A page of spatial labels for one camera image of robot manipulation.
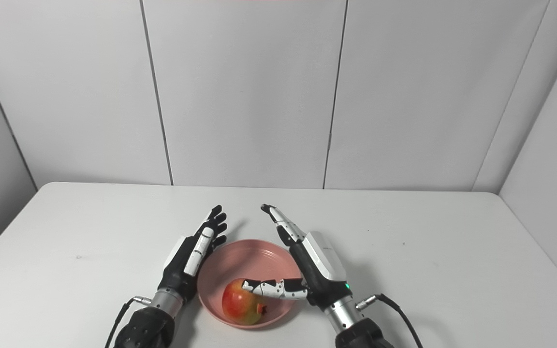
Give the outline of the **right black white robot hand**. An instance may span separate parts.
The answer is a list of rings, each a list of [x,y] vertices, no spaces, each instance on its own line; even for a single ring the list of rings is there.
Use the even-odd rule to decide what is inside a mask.
[[[336,251],[320,232],[305,233],[274,205],[263,203],[261,210],[276,225],[281,241],[288,247],[300,278],[280,280],[245,279],[241,288],[260,296],[283,299],[306,299],[322,311],[344,297],[352,296],[347,275]]]

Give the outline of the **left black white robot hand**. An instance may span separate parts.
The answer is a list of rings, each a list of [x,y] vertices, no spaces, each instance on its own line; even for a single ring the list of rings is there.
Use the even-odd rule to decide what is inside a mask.
[[[226,213],[216,205],[208,213],[199,229],[181,237],[164,267],[159,290],[170,289],[189,302],[197,293],[198,273],[208,256],[226,241]]]

